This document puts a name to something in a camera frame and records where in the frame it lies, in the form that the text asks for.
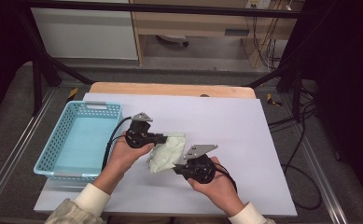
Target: white cabinet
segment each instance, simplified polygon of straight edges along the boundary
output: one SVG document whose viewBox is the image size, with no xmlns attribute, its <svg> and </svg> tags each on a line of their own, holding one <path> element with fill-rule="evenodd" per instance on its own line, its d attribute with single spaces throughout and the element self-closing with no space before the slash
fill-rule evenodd
<svg viewBox="0 0 363 224">
<path fill-rule="evenodd" d="M 128 0 L 84 0 L 129 3 Z M 130 12 L 32 8 L 47 52 L 60 58 L 137 60 Z"/>
</svg>

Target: wooden table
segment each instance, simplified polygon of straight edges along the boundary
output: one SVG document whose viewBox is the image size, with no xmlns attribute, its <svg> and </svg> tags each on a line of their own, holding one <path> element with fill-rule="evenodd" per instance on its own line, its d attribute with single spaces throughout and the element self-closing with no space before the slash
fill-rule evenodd
<svg viewBox="0 0 363 224">
<path fill-rule="evenodd" d="M 185 95 L 256 99 L 254 90 L 247 87 L 96 82 L 91 93 L 122 93 L 145 95 Z"/>
</svg>

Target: black metal pole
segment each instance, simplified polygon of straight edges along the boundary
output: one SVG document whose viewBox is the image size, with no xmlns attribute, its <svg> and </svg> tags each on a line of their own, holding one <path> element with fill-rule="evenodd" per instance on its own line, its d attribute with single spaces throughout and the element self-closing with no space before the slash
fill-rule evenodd
<svg viewBox="0 0 363 224">
<path fill-rule="evenodd" d="M 149 4 L 124 4 L 124 3 L 97 3 L 78 1 L 51 1 L 51 0 L 23 0 L 27 7 L 98 10 L 98 11 L 132 11 L 132 12 L 156 12 L 156 13 L 182 13 L 220 16 L 244 16 L 265 18 L 299 19 L 311 17 L 314 12 L 298 12 L 289 10 L 269 10 L 234 7 L 193 7 Z"/>
<path fill-rule="evenodd" d="M 271 80 L 274 77 L 280 77 L 284 72 L 288 71 L 291 68 L 291 66 L 289 65 L 289 63 L 284 64 L 282 67 L 279 67 L 277 70 L 271 72 L 270 74 L 261 77 L 253 82 L 251 82 L 250 84 L 247 85 L 243 85 L 242 87 L 249 87 L 252 89 L 255 89 L 256 87 L 262 85 L 263 83 Z"/>
<path fill-rule="evenodd" d="M 42 71 L 42 74 L 44 75 L 48 84 L 50 86 L 59 86 L 62 81 L 59 78 L 54 67 L 48 62 L 45 55 L 45 47 L 43 47 L 41 40 L 37 37 L 35 30 L 27 19 L 24 7 L 17 8 L 15 13 L 18 16 L 18 19 L 21 22 L 22 26 L 24 27 L 27 36 L 30 38 L 30 43 L 33 45 L 34 49 L 34 55 L 37 58 L 38 63 L 40 63 L 40 70 Z"/>
<path fill-rule="evenodd" d="M 63 70 L 68 75 L 70 75 L 70 76 L 78 79 L 79 81 L 83 82 L 84 84 L 91 85 L 91 84 L 93 84 L 95 82 L 95 81 L 92 81 L 92 80 L 88 79 L 87 77 L 82 76 L 80 73 L 74 71 L 73 69 L 69 68 L 68 66 L 66 66 L 65 64 L 59 62 L 58 60 L 56 60 L 55 58 L 53 58 L 52 56 L 50 56 L 48 54 L 47 54 L 47 58 L 56 67 Z"/>
</svg>

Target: finger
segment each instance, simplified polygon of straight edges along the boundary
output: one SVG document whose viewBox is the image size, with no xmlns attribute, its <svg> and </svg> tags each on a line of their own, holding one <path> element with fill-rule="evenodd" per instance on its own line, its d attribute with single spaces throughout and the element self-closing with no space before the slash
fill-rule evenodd
<svg viewBox="0 0 363 224">
<path fill-rule="evenodd" d="M 192 179 L 192 178 L 188 178 L 187 179 L 188 183 L 193 187 L 193 185 L 195 184 L 196 180 Z"/>
<path fill-rule="evenodd" d="M 148 152 L 150 152 L 152 150 L 152 148 L 154 148 L 154 146 L 155 145 L 153 143 L 149 143 L 143 147 L 136 149 L 136 151 L 138 151 L 139 156 L 143 156 L 143 155 L 146 155 Z"/>
<path fill-rule="evenodd" d="M 210 159 L 211 159 L 211 161 L 212 161 L 213 163 L 221 164 L 221 163 L 219 162 L 219 160 L 218 160 L 218 158 L 217 158 L 217 157 L 212 157 L 212 158 L 210 158 Z"/>
<path fill-rule="evenodd" d="M 118 138 L 117 138 L 117 142 L 126 142 L 126 138 L 125 135 L 126 133 L 123 132 Z"/>
</svg>

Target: electrical outlet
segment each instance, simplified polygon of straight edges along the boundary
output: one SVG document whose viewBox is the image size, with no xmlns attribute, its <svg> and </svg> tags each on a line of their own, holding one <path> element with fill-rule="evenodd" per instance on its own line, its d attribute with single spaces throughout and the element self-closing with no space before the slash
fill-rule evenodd
<svg viewBox="0 0 363 224">
<path fill-rule="evenodd" d="M 271 3 L 271 0 L 259 0 L 259 3 L 257 4 L 257 8 L 267 9 L 269 7 L 270 3 Z"/>
<path fill-rule="evenodd" d="M 246 8 L 258 8 L 259 0 L 248 0 Z"/>
</svg>

